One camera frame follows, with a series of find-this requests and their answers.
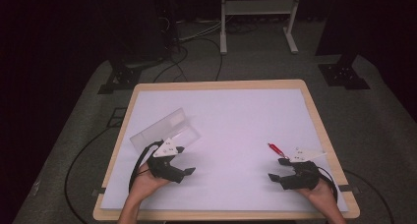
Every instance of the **human arm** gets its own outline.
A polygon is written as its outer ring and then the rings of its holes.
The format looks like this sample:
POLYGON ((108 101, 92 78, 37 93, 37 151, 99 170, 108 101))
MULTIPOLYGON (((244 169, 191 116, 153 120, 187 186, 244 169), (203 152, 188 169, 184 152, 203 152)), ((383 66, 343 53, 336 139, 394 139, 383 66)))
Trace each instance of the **human arm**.
POLYGON ((149 171, 147 163, 139 168, 138 174, 120 213, 118 224, 135 224, 142 201, 169 183, 168 180, 155 178, 149 171))
POLYGON ((336 200, 333 197, 331 187, 324 180, 320 179, 319 183, 312 190, 297 190, 328 220, 329 224, 345 224, 346 220, 338 209, 336 200))

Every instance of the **floor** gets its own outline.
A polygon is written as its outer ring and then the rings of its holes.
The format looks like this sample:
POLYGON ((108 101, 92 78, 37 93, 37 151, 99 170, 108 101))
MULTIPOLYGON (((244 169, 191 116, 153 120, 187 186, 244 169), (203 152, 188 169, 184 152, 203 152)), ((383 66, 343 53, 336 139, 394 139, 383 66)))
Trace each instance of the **floor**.
MULTIPOLYGON (((219 41, 215 31, 206 39, 182 44, 188 50, 187 56, 184 49, 172 54, 176 62, 185 57, 179 63, 181 69, 168 68, 172 62, 167 60, 144 70, 139 83, 305 81, 340 164, 347 171, 346 177, 358 191, 355 197, 361 215, 349 223, 390 223, 378 193, 387 202, 396 223, 415 223, 417 125, 386 86, 378 69, 361 56, 353 68, 370 89, 346 90, 327 85, 318 65, 335 63, 339 56, 315 56, 324 24, 295 23, 293 35, 299 48, 296 55, 287 46, 283 22, 241 26, 252 31, 228 34, 228 53, 224 56, 219 55, 215 45, 219 41)), ((207 24, 179 25, 181 37, 207 28, 207 24)), ((107 61, 97 66, 15 223, 82 223, 79 219, 99 223, 92 218, 92 211, 119 133, 119 128, 106 126, 114 109, 127 107, 132 94, 131 90, 97 94, 110 73, 107 61)))

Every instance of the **human hand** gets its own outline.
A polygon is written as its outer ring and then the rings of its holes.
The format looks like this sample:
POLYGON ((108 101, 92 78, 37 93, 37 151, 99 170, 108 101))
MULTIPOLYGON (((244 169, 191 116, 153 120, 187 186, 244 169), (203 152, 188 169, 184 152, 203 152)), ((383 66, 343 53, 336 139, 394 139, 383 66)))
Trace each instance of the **human hand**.
POLYGON ((148 164, 144 163, 138 169, 138 176, 135 178, 129 195, 126 198, 118 223, 136 223, 141 202, 168 183, 170 181, 166 179, 155 178, 150 172, 148 164))
POLYGON ((328 220, 329 224, 345 224, 338 209, 337 202, 334 199, 331 187, 323 179, 320 179, 316 187, 310 189, 296 190, 304 196, 310 203, 328 220))

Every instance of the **red marker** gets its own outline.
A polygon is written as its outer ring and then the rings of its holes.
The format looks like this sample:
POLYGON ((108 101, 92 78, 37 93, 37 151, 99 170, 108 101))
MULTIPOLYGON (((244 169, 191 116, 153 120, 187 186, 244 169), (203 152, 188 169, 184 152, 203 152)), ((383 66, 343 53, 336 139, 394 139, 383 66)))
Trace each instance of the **red marker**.
POLYGON ((285 154, 273 143, 268 143, 269 147, 275 151, 279 156, 283 157, 283 158, 287 158, 287 156, 285 156, 285 154))

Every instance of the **white paper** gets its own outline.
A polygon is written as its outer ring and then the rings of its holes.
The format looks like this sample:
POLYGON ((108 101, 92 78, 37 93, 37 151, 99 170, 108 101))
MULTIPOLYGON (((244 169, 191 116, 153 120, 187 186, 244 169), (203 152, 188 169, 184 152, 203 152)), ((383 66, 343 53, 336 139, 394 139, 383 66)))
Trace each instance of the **white paper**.
MULTIPOLYGON (((129 138, 178 108, 201 137, 171 162, 196 167, 181 184, 171 183, 146 199, 153 210, 317 210, 294 191, 272 182, 294 172, 280 166, 268 142, 282 151, 323 150, 299 89, 141 91, 114 164, 103 209, 121 209, 139 157, 129 138)), ((326 157, 313 160, 330 172, 326 157)), ((338 202, 347 211, 343 196, 338 202)))

